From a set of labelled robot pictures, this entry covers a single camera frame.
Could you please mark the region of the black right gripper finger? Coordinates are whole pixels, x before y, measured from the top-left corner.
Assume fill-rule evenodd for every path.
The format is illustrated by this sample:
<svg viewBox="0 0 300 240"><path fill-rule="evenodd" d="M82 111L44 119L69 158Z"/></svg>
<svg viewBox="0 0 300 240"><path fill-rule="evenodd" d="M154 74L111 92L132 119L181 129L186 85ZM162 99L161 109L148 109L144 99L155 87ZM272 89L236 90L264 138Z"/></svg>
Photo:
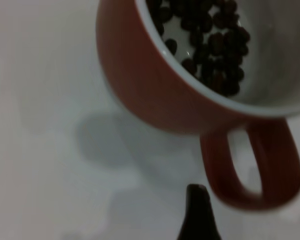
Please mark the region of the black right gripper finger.
<svg viewBox="0 0 300 240"><path fill-rule="evenodd" d="M179 240L220 240L209 193L204 185L189 184Z"/></svg>

